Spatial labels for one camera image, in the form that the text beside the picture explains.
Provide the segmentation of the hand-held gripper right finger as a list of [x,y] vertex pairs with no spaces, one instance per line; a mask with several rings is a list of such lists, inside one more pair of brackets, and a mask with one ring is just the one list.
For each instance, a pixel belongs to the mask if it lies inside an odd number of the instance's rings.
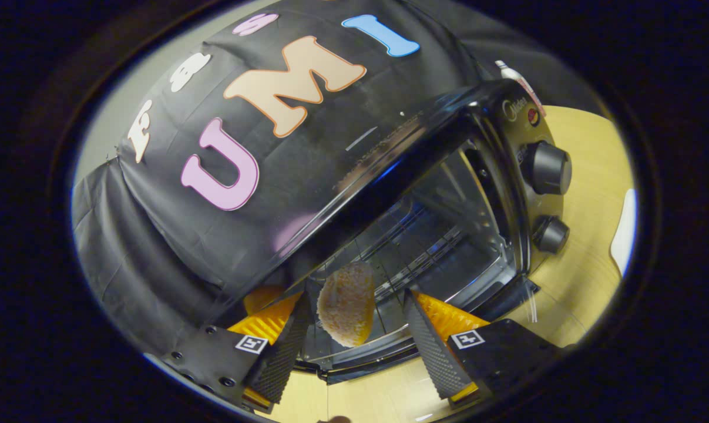
[[567,347],[566,311],[545,295],[491,322],[410,290],[404,315],[437,395],[453,409],[518,390]]

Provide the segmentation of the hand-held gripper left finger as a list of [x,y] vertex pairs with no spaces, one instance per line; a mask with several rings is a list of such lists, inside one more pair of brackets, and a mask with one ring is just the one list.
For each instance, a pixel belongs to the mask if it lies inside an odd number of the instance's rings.
[[223,306],[157,361],[218,401],[270,412],[284,389],[313,321],[305,287],[282,292],[253,313]]

